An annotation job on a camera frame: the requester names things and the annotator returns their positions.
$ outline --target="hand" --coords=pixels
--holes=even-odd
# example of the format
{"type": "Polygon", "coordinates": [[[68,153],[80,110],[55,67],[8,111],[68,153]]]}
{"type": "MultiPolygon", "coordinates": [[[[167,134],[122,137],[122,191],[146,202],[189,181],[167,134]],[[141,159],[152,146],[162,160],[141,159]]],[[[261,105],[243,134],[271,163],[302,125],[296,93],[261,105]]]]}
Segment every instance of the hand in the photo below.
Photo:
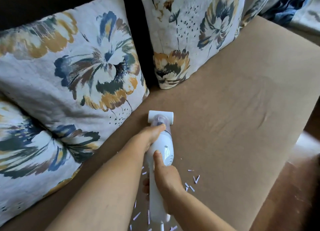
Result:
{"type": "Polygon", "coordinates": [[[144,152],[148,151],[151,144],[153,144],[159,137],[160,133],[166,129],[165,124],[161,124],[155,127],[145,127],[138,133],[138,137],[146,140],[146,147],[144,152]]]}
{"type": "MultiPolygon", "coordinates": [[[[154,179],[163,198],[163,206],[168,214],[172,214],[171,207],[168,204],[171,203],[172,198],[177,198],[180,194],[185,192],[185,189],[183,188],[178,170],[172,165],[166,166],[163,163],[161,152],[158,150],[155,151],[153,154],[153,160],[154,179]]],[[[145,179],[143,181],[143,185],[144,187],[142,191],[144,193],[149,193],[149,179],[145,179]]]]}

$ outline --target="vacuum nozzle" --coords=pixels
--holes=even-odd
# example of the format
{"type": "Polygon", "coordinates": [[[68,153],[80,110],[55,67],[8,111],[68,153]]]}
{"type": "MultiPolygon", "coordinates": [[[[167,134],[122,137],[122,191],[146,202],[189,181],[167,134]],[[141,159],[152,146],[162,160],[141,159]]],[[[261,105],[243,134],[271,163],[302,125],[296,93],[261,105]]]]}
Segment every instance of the vacuum nozzle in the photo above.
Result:
{"type": "Polygon", "coordinates": [[[169,111],[150,110],[148,114],[148,123],[152,123],[156,115],[163,115],[169,119],[170,125],[174,123],[174,113],[169,111]]]}

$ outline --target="finger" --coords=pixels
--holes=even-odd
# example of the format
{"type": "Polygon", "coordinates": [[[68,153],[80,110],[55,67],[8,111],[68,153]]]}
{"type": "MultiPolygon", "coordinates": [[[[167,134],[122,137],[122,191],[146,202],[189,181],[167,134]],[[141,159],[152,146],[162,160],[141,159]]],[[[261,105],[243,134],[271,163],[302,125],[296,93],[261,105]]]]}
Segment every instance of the finger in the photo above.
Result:
{"type": "Polygon", "coordinates": [[[150,132],[151,132],[151,142],[154,143],[161,132],[163,132],[166,129],[166,125],[165,124],[161,124],[159,126],[156,127],[150,127],[150,132]]]}
{"type": "Polygon", "coordinates": [[[146,194],[149,194],[150,193],[150,186],[149,185],[143,186],[142,187],[142,192],[146,193],[146,194]]]}
{"type": "Polygon", "coordinates": [[[156,150],[153,154],[153,160],[154,160],[154,169],[160,168],[164,166],[165,164],[163,163],[162,159],[162,154],[159,150],[156,150]]]}
{"type": "Polygon", "coordinates": [[[149,178],[146,178],[142,181],[142,184],[143,185],[150,185],[150,179],[149,178]]]}

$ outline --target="sofa seat cushion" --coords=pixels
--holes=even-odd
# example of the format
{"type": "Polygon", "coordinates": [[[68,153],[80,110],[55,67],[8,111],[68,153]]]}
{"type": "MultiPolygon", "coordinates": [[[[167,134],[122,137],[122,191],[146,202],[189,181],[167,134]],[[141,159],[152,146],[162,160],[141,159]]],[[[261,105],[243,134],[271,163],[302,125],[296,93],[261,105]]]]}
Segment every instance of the sofa seat cushion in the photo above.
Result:
{"type": "MultiPolygon", "coordinates": [[[[0,230],[44,230],[81,185],[147,126],[151,109],[175,114],[173,164],[183,183],[200,175],[192,194],[237,230],[249,230],[318,99],[319,63],[319,47],[255,18],[189,80],[170,90],[151,89],[66,187],[0,230]]],[[[147,230],[140,190],[137,208],[133,216],[141,211],[143,217],[133,228],[147,230]]]]}

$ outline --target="vacuum handle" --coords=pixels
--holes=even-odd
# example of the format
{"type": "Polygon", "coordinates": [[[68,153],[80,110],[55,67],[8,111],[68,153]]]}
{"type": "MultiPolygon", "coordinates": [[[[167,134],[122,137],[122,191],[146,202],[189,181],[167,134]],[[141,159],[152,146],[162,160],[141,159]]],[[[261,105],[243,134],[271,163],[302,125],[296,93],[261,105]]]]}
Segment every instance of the vacuum handle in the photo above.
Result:
{"type": "Polygon", "coordinates": [[[150,217],[154,222],[167,222],[167,213],[163,207],[163,199],[157,188],[153,163],[150,165],[150,217]]]}

